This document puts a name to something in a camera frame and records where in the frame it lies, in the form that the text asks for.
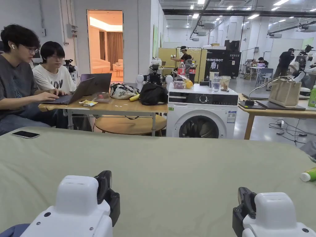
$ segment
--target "smartphone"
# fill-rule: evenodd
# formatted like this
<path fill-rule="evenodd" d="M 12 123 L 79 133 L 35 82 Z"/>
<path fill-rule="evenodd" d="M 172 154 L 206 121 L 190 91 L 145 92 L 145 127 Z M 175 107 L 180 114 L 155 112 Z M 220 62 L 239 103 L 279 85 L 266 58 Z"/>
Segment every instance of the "smartphone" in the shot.
<path fill-rule="evenodd" d="M 12 133 L 12 135 L 17 136 L 17 137 L 28 138 L 28 139 L 32 139 L 32 138 L 36 138 L 40 136 L 37 133 L 26 132 L 26 131 L 18 131 L 18 132 Z"/>

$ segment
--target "hand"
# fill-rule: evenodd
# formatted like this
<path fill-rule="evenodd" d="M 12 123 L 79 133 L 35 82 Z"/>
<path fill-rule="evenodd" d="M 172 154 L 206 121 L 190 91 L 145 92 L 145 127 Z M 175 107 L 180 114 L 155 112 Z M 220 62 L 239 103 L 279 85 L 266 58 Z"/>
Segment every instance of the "hand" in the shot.
<path fill-rule="evenodd" d="M 62 90 L 58 90 L 58 89 L 51 89 L 51 90 L 47 90 L 48 93 L 51 94 L 55 94 L 55 95 L 66 95 L 65 92 L 63 92 Z"/>
<path fill-rule="evenodd" d="M 33 95 L 33 97 L 36 102 L 46 101 L 46 100 L 54 101 L 55 99 L 59 98 L 57 95 L 49 93 L 49 92 L 42 92 L 40 94 Z"/>

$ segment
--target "black bag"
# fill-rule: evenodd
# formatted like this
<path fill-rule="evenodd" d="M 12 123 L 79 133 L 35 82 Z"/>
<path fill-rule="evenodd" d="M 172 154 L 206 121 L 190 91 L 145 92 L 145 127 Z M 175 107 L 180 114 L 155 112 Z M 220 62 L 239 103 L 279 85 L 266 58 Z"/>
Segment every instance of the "black bag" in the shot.
<path fill-rule="evenodd" d="M 168 102 L 168 91 L 166 88 L 153 83 L 146 83 L 140 92 L 140 102 L 143 105 L 157 105 L 159 102 Z"/>

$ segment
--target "eyeglasses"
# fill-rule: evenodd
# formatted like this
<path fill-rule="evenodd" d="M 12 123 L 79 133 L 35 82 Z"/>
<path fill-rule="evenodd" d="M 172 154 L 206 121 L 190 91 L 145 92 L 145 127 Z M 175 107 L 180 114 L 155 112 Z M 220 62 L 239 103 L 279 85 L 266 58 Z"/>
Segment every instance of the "eyeglasses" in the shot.
<path fill-rule="evenodd" d="M 65 58 L 64 57 L 58 57 L 58 56 L 51 56 L 52 59 L 54 59 L 55 61 L 59 60 L 59 61 L 64 61 Z"/>
<path fill-rule="evenodd" d="M 40 50 L 39 48 L 30 48 L 30 47 L 26 47 L 28 49 L 28 52 L 30 54 L 32 53 L 38 53 L 38 51 Z"/>

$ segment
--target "washing machine control panel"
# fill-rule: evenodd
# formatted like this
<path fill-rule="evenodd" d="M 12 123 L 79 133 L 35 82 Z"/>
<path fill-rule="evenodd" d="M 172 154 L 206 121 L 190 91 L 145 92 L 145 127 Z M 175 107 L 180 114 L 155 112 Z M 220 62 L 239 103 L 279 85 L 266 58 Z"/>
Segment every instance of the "washing machine control panel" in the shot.
<path fill-rule="evenodd" d="M 169 102 L 232 106 L 238 105 L 238 95 L 169 92 Z"/>

